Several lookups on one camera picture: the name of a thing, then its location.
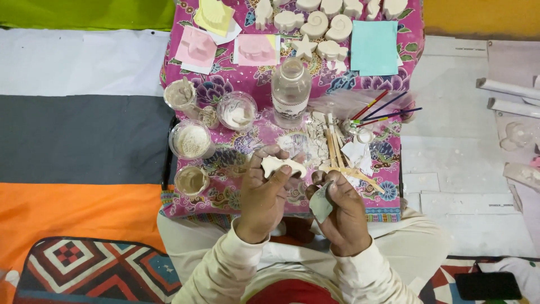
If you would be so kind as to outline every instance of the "yellow wall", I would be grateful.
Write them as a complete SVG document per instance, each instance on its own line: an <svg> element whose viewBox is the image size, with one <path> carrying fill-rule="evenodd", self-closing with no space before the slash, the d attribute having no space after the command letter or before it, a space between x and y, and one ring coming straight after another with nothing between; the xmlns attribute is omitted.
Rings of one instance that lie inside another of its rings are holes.
<svg viewBox="0 0 540 304"><path fill-rule="evenodd" d="M426 34L537 40L540 1L425 0L424 21Z"/></svg>

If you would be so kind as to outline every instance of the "gray stripe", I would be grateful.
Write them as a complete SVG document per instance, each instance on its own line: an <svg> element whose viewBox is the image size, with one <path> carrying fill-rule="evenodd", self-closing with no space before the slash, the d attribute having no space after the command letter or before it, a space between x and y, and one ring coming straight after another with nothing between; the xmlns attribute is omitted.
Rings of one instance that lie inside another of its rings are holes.
<svg viewBox="0 0 540 304"><path fill-rule="evenodd" d="M0 182L159 184L173 115L160 97L0 95Z"/></svg>

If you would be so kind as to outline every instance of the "hand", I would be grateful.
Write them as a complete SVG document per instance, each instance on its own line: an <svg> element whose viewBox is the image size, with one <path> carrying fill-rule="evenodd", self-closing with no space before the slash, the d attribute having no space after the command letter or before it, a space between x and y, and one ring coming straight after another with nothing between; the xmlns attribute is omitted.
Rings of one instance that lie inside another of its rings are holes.
<svg viewBox="0 0 540 304"><path fill-rule="evenodd" d="M276 228L283 217L287 191L299 181L291 178L290 166L282 166L269 180L265 179L261 162L266 156L283 160L289 158L289 152L281 150L277 144L265 146L257 149L249 161L240 190L241 216L235 227L237 236L246 243L260 243ZM301 153L293 160L301 163L304 157Z"/></svg>
<svg viewBox="0 0 540 304"><path fill-rule="evenodd" d="M355 256L366 250L372 238L368 233L362 197L339 171L332 170L328 174L315 171L312 180L313 185L306 189L308 199L319 189L316 185L333 183L327 191L335 203L334 210L323 223L317 223L322 233L332 242L330 249L334 255Z"/></svg>

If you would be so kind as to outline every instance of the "person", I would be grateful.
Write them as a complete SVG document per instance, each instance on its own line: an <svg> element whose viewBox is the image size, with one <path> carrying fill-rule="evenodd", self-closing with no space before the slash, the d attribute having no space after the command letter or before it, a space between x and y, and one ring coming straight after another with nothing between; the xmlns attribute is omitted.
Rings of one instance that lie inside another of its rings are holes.
<svg viewBox="0 0 540 304"><path fill-rule="evenodd" d="M421 303L420 290L450 249L446 232L410 208L399 222L368 225L362 198L346 178L316 171L307 197L330 183L335 203L323 223L311 226L331 242L329 253L269 242L296 180L290 166L264 179L261 161L269 155L289 157L278 145L254 152L240 189L241 216L228 232L158 215L183 284L173 304Z"/></svg>

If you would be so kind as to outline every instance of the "light blue paper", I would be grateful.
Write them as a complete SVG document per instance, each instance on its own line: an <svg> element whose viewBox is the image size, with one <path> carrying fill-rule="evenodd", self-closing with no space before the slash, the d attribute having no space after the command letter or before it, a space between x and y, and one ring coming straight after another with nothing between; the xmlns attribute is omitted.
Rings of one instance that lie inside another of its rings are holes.
<svg viewBox="0 0 540 304"><path fill-rule="evenodd" d="M397 21L353 21L350 69L360 76L397 74Z"/></svg>

